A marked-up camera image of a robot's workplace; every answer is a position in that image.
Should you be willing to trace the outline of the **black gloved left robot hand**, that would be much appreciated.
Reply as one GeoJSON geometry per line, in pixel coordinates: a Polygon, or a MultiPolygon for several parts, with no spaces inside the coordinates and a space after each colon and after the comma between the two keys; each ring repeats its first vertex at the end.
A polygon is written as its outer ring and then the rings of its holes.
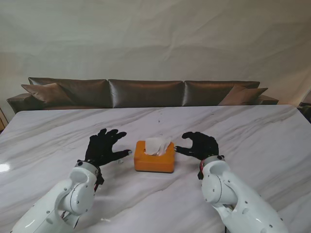
{"type": "Polygon", "coordinates": [[[98,134],[89,138],[84,161],[95,167],[101,167],[128,156],[132,153],[131,150],[112,151],[114,144],[126,135],[126,132],[119,132],[117,129],[110,131],[106,128],[101,129],[98,134]]]}

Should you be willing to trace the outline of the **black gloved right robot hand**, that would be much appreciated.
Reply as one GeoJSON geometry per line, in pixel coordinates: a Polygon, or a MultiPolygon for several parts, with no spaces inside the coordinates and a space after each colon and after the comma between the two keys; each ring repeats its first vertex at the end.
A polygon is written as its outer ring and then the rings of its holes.
{"type": "Polygon", "coordinates": [[[182,135],[182,138],[190,139],[192,141],[192,146],[190,148],[175,146],[175,151],[180,154],[194,157],[200,161],[211,156],[219,155],[218,143],[212,136],[208,136],[201,132],[186,132],[182,135]]]}

